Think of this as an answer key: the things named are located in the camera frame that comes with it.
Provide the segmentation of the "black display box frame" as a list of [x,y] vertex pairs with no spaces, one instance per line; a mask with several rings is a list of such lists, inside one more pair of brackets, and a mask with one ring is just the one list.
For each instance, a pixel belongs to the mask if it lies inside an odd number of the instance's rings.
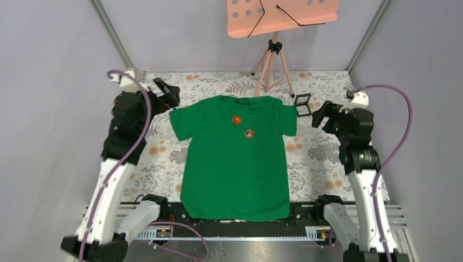
[[297,94],[294,98],[294,106],[296,107],[297,117],[307,117],[312,115],[312,111],[309,106],[311,94]]

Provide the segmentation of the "round orange white brooch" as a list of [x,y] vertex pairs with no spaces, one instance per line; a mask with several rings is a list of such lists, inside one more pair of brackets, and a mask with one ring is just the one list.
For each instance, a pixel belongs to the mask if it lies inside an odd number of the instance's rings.
[[254,138],[254,131],[253,130],[246,130],[245,131],[245,138],[246,139],[252,139]]

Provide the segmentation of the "green t-shirt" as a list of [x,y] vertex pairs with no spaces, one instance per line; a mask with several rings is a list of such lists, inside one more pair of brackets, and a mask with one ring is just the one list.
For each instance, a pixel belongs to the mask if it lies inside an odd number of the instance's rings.
[[[266,222],[289,215],[283,138],[296,135],[295,106],[270,96],[215,96],[169,116],[177,139],[189,141],[180,199],[192,218]],[[249,129],[252,139],[245,138]]]

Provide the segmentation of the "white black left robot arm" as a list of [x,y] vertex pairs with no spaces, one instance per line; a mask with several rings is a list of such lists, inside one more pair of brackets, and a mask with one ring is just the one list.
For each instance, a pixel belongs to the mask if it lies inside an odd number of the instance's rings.
[[124,261],[130,243],[150,224],[169,219],[167,199],[148,194],[120,222],[116,216],[123,191],[146,146],[145,136],[154,116],[177,107],[180,88],[156,78],[150,87],[123,90],[114,100],[108,137],[103,144],[100,172],[88,210],[76,233],[65,236],[61,250],[78,261]]

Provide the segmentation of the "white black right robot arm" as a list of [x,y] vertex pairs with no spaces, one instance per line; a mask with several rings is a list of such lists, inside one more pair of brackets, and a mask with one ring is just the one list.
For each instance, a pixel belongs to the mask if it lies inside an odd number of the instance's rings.
[[347,214],[344,204],[328,203],[320,196],[313,210],[314,220],[329,223],[343,248],[343,261],[409,261],[394,241],[382,197],[379,171],[381,162],[371,145],[374,128],[373,113],[365,108],[349,108],[331,101],[313,112],[312,126],[333,134],[340,142],[339,159],[350,183],[358,223]]

